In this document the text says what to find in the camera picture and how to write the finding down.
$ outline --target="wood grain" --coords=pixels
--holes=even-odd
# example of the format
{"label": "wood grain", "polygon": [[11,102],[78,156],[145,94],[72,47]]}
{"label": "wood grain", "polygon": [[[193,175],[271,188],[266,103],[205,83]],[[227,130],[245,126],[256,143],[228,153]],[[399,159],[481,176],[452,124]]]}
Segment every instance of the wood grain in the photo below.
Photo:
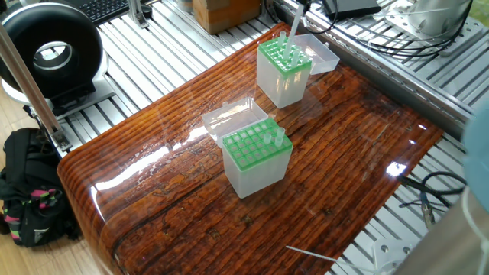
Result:
{"label": "wood grain", "polygon": [[[114,273],[325,273],[441,137],[345,64],[277,109],[256,85],[254,43],[100,137],[58,169],[92,250]],[[286,128],[283,180],[239,199],[201,114],[246,96]]]}
{"label": "wood grain", "polygon": [[0,106],[5,112],[9,123],[15,123],[22,118],[28,117],[28,114],[22,109],[24,107],[22,104],[8,97],[3,88],[0,87],[0,90],[2,91],[0,92]]}
{"label": "wood grain", "polygon": [[2,275],[99,275],[96,262],[82,238],[61,238],[49,245],[25,248],[14,244],[10,235],[0,235],[0,274]]}

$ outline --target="wooden floor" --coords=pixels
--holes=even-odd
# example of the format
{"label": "wooden floor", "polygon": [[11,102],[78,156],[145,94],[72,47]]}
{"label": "wooden floor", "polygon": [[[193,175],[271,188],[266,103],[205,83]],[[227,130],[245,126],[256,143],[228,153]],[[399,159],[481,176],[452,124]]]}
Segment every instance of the wooden floor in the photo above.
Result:
{"label": "wooden floor", "polygon": [[[37,123],[0,88],[0,147],[12,131],[27,127],[37,128]],[[0,150],[0,169],[4,166],[5,153]],[[25,248],[15,245],[10,235],[0,235],[0,274],[97,275],[100,272],[82,238],[78,241],[63,238],[43,247]]]}

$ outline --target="pipette tip box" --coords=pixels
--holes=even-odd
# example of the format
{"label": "pipette tip box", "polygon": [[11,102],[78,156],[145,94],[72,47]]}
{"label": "pipette tip box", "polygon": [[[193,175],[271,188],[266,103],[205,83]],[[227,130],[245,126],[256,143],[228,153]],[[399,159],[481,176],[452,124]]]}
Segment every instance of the pipette tip box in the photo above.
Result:
{"label": "pipette tip box", "polygon": [[222,138],[257,122],[264,121],[268,115],[250,97],[233,103],[223,103],[221,108],[202,115],[206,130],[222,148]]}
{"label": "pipette tip box", "polygon": [[269,118],[222,139],[225,175],[243,199],[285,177],[293,145]]}
{"label": "pipette tip box", "polygon": [[[296,45],[284,58],[287,41],[287,37],[282,43],[280,37],[269,40],[260,44],[257,52],[257,84],[278,108],[302,99],[312,67],[311,59]],[[296,63],[295,52],[299,53]]]}

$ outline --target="open box lid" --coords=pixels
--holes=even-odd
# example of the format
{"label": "open box lid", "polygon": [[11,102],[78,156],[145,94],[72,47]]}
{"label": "open box lid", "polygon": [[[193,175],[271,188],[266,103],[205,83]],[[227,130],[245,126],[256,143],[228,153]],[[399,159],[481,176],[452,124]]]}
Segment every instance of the open box lid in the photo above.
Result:
{"label": "open box lid", "polygon": [[251,97],[231,104],[224,102],[221,108],[202,115],[206,130],[220,148],[223,137],[267,118],[268,115]]}
{"label": "open box lid", "polygon": [[301,47],[302,51],[313,60],[311,75],[331,72],[338,65],[339,57],[328,48],[328,44],[321,43],[314,35],[297,35],[294,37],[293,42]]}

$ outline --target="pipette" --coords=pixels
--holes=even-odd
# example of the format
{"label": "pipette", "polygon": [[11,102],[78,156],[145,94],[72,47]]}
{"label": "pipette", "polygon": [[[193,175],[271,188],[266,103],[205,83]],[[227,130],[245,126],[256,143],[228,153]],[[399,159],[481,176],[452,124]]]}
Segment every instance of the pipette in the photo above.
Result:
{"label": "pipette", "polygon": [[293,45],[293,38],[296,36],[297,27],[299,26],[300,17],[303,15],[303,10],[304,6],[299,4],[296,12],[296,17],[293,19],[292,30],[290,31],[289,40],[287,41],[287,46],[285,47],[285,51],[283,52],[283,58],[285,60],[289,59],[290,49],[292,49]]}
{"label": "pipette", "polygon": [[285,42],[285,37],[287,37],[287,34],[285,31],[280,32],[280,36],[278,37],[278,45],[282,46],[283,42]]}
{"label": "pipette", "polygon": [[293,53],[292,53],[292,67],[297,66],[297,63],[299,62],[299,57],[300,57],[300,52],[302,49],[300,47],[297,47]]}

